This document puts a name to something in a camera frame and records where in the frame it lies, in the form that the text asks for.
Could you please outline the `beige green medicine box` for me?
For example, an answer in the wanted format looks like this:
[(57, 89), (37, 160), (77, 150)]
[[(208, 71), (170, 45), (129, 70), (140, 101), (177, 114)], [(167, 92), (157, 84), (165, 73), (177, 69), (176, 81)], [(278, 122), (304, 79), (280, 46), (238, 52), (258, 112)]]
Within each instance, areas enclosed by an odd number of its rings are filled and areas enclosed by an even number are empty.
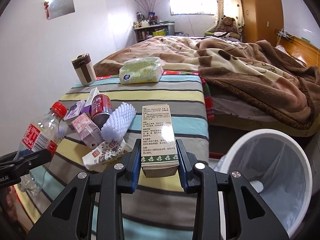
[(170, 107), (142, 107), (141, 167), (147, 178), (175, 175), (179, 166)]

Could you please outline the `printed paper snack bag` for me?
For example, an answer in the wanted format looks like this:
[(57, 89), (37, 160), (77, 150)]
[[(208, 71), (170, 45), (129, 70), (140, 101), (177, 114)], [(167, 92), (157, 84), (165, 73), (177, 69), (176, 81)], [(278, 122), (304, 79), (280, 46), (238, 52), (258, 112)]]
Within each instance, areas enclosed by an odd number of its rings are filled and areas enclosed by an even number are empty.
[(121, 141), (102, 142), (95, 149), (89, 152), (82, 158), (85, 168), (92, 169), (97, 165), (111, 163), (121, 158), (125, 153), (132, 151), (132, 147), (125, 142)]

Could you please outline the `white foam net sleeve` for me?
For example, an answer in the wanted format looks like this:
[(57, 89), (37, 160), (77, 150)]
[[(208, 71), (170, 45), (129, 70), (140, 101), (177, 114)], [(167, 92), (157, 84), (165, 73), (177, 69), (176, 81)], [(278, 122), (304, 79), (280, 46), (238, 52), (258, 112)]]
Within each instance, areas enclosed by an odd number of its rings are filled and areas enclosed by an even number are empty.
[(130, 103), (123, 102), (112, 112), (101, 129), (104, 141), (121, 141), (135, 116), (136, 109)]

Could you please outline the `clear plastic cola bottle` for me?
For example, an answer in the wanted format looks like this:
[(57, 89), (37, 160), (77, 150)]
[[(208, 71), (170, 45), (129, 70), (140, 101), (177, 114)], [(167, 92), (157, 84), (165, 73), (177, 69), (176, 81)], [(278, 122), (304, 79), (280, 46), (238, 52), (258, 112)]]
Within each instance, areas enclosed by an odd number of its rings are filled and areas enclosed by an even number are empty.
[[(54, 155), (66, 135), (67, 126), (62, 122), (66, 114), (67, 108), (62, 103), (55, 102), (49, 113), (31, 121), (20, 142), (15, 159), (43, 149), (49, 150)], [(39, 195), (49, 165), (50, 163), (43, 164), (22, 176), (21, 182), (17, 184), (18, 189), (34, 197)]]

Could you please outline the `pink white drink carton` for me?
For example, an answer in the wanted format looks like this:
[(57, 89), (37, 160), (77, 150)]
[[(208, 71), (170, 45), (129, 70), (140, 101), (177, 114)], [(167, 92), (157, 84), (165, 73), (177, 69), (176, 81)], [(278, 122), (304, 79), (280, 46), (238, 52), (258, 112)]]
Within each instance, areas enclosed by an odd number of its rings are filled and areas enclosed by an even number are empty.
[(72, 121), (72, 125), (80, 140), (90, 149), (96, 148), (104, 141), (99, 127), (87, 116), (87, 114), (84, 113), (78, 116)]

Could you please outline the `red milk drink can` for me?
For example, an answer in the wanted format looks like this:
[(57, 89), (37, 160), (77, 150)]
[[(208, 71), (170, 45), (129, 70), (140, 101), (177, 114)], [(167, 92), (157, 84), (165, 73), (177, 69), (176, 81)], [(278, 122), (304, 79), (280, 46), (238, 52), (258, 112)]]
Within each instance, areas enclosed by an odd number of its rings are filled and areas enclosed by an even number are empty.
[(91, 119), (101, 129), (112, 114), (111, 100), (104, 94), (98, 94), (93, 98)]

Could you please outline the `white purple medicine box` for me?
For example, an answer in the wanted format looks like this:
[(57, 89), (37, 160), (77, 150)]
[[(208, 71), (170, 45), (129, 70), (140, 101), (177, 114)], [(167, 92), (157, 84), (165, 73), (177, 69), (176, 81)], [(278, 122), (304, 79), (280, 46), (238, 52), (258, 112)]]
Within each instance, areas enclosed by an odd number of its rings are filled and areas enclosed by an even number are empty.
[(81, 113), (86, 113), (88, 115), (91, 115), (92, 102), (94, 97), (97, 96), (98, 94), (99, 94), (99, 89), (97, 87), (91, 89), (89, 96), (86, 100), (86, 103), (83, 109), (81, 110)]

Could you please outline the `purple blueberry milk carton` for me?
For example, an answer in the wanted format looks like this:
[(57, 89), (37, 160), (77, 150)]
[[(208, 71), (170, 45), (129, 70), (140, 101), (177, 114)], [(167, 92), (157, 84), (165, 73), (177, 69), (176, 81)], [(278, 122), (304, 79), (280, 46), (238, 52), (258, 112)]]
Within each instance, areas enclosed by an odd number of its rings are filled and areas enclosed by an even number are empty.
[(67, 114), (63, 120), (70, 129), (74, 129), (72, 121), (74, 121), (81, 114), (81, 110), (83, 109), (85, 103), (85, 100), (80, 100), (72, 104), (69, 110), (67, 111)]

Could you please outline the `white round trash bin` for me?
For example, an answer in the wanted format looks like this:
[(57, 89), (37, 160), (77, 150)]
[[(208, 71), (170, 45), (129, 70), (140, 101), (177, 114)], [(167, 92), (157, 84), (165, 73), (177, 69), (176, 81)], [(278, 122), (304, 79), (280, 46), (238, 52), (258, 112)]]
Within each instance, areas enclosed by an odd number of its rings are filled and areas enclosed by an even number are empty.
[(239, 171), (260, 193), (293, 238), (312, 195), (312, 173), (299, 144), (274, 129), (257, 129), (238, 139), (214, 170)]

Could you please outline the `striped table cloth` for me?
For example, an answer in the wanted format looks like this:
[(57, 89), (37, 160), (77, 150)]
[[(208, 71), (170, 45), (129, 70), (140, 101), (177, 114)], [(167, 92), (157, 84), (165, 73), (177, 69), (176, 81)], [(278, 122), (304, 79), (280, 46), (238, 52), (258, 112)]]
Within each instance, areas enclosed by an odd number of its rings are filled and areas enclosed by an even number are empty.
[[(133, 146), (141, 134), (141, 112), (145, 105), (167, 104), (177, 139), (200, 161), (208, 161), (209, 134), (202, 81), (198, 75), (166, 72), (159, 82), (122, 85), (117, 76), (99, 78), (99, 92), (107, 95), (112, 107), (122, 102), (132, 104), (137, 114), (129, 127), (125, 142)], [(16, 190), (21, 205), (18, 220), (29, 230), (64, 187), (84, 170), (83, 156), (89, 148), (77, 133), (68, 130), (48, 168), (38, 168), (44, 177), (38, 196)], [(146, 178), (141, 175), (133, 194), (122, 198), (126, 239), (191, 239), (196, 197), (185, 194), (178, 176)]]

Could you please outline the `green tissue pack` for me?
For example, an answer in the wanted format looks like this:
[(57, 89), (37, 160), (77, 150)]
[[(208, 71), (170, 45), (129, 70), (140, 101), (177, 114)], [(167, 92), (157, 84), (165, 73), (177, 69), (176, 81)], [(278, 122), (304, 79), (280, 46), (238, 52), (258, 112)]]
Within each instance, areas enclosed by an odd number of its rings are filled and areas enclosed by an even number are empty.
[(158, 82), (163, 74), (159, 57), (145, 57), (125, 61), (119, 70), (120, 83), (123, 85)]

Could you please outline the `beige brown travel mug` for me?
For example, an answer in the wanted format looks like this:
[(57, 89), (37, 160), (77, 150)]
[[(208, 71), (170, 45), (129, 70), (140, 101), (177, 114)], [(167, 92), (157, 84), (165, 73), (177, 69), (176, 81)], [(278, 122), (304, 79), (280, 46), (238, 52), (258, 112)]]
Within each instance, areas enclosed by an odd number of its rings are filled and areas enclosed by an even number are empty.
[(89, 86), (96, 81), (96, 74), (89, 53), (79, 55), (72, 60), (72, 65), (84, 86)]

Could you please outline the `brown fleece blanket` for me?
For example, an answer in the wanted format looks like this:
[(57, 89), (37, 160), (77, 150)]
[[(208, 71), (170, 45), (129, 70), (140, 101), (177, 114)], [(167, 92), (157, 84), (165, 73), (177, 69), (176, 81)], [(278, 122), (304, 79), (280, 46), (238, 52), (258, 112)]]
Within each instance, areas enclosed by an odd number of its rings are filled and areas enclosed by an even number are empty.
[(319, 69), (261, 40), (156, 36), (94, 65), (98, 77), (117, 75), (126, 61), (158, 57), (164, 70), (198, 73), (211, 92), (223, 92), (296, 129), (319, 123)]

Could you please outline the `floral curtain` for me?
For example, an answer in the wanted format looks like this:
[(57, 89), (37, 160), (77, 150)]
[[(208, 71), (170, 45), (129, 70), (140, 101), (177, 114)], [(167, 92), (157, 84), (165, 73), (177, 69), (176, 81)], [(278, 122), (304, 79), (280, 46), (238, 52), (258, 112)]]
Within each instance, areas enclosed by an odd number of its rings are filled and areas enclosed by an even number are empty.
[(217, 0), (217, 22), (227, 16), (235, 19), (237, 27), (245, 25), (244, 13), (241, 0)]

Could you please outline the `silver wall poster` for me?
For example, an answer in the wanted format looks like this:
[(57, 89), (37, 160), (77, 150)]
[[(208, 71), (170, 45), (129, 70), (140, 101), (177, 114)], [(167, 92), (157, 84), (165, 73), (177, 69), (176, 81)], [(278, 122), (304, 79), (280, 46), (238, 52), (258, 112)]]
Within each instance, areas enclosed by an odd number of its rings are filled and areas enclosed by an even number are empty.
[(73, 0), (44, 0), (44, 10), (47, 20), (75, 12)]

